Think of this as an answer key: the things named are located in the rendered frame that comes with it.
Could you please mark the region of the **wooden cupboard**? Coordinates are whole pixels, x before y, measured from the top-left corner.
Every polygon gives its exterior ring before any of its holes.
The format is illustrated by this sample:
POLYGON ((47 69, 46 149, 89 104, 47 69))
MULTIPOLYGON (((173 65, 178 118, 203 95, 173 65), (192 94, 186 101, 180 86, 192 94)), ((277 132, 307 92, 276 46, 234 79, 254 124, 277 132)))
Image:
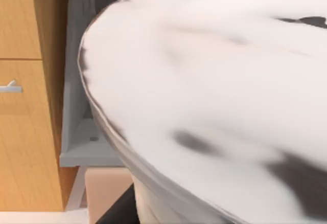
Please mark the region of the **wooden cupboard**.
POLYGON ((61 152, 68 0, 34 0, 34 4, 41 59, 1 58, 0 60, 40 60, 43 64, 45 88, 48 97, 64 210, 78 171, 77 167, 64 168, 59 165, 59 155, 61 152))

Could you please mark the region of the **wooden drawer front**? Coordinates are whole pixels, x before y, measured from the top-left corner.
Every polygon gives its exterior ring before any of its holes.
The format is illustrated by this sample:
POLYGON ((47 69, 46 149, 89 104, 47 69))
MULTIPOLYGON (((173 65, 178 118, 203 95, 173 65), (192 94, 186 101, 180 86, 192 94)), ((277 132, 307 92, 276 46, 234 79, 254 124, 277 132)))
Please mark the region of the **wooden drawer front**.
POLYGON ((40 60, 0 60, 0 211, 61 211, 63 200, 40 60))
POLYGON ((34 0, 0 0, 0 59, 41 59, 34 0))

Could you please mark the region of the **grey cabinet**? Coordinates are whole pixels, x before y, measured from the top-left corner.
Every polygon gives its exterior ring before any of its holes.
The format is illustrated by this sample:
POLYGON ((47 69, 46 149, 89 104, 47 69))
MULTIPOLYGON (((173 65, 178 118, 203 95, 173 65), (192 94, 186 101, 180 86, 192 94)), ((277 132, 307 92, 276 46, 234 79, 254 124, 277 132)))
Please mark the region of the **grey cabinet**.
POLYGON ((68 0, 61 167, 122 167, 97 129, 81 83, 77 55, 81 37, 92 19, 115 0, 68 0))

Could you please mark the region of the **shallow salmon-coloured box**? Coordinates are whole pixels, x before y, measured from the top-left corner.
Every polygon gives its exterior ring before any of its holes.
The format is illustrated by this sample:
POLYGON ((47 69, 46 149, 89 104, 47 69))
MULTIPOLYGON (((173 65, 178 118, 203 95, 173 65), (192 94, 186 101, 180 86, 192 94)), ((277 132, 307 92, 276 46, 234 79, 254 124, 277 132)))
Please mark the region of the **shallow salmon-coloured box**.
POLYGON ((96 224, 131 184, 126 168, 80 167, 65 212, 77 224, 96 224))

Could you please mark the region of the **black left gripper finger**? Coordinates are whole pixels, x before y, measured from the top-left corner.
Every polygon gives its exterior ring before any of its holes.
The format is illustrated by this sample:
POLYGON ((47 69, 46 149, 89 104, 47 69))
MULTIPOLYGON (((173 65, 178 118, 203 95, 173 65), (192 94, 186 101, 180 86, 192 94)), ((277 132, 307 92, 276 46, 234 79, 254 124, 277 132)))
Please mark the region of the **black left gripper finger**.
POLYGON ((131 184, 96 224, 139 224, 134 184, 131 184))

